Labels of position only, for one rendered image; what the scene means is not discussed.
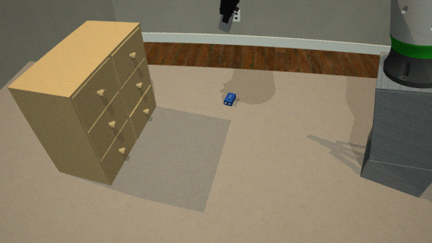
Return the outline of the small tan wooden chest of drawers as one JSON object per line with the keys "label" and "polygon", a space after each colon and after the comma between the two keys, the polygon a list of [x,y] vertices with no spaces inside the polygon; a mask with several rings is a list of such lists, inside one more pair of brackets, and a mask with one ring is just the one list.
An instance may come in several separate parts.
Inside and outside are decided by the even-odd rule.
{"label": "small tan wooden chest of drawers", "polygon": [[[136,143],[129,116],[149,85],[152,88],[145,48],[142,60],[146,61],[150,83],[129,114],[121,87],[142,60],[120,86],[111,54],[137,28],[141,32],[140,23],[86,21],[8,86],[18,107],[59,172],[112,185]],[[86,130],[72,97],[107,58],[111,61],[119,89]],[[101,160],[124,123],[101,158],[87,132],[118,91],[127,115],[124,123],[129,120],[135,142],[111,182]]]}

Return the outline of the brown wooden drawer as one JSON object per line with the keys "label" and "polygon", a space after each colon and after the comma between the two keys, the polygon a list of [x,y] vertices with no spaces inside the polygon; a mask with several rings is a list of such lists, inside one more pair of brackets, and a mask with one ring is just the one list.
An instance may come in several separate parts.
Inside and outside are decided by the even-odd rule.
{"label": "brown wooden drawer", "polygon": [[152,88],[149,85],[129,116],[136,139],[139,137],[155,106]]}
{"label": "brown wooden drawer", "polygon": [[87,132],[99,158],[102,157],[112,139],[127,118],[124,104],[118,91],[91,129]]}
{"label": "brown wooden drawer", "polygon": [[[139,57],[138,57],[139,55]],[[145,56],[141,32],[137,28],[112,54],[119,85],[122,86]],[[138,58],[138,59],[137,59]],[[134,60],[133,60],[134,59]]]}
{"label": "brown wooden drawer", "polygon": [[128,114],[150,83],[146,61],[143,59],[121,87]]}
{"label": "brown wooden drawer", "polygon": [[86,130],[118,90],[109,58],[72,97]]}
{"label": "brown wooden drawer", "polygon": [[101,160],[111,182],[124,162],[124,159],[126,158],[134,142],[135,140],[131,131],[129,120],[126,120],[123,127]]}

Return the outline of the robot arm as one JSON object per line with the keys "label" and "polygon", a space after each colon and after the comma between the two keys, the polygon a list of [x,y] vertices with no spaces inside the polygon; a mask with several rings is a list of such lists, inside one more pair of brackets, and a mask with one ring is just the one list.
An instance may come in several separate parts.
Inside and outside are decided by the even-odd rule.
{"label": "robot arm", "polygon": [[432,88],[432,0],[391,0],[390,37],[384,74],[403,86]]}

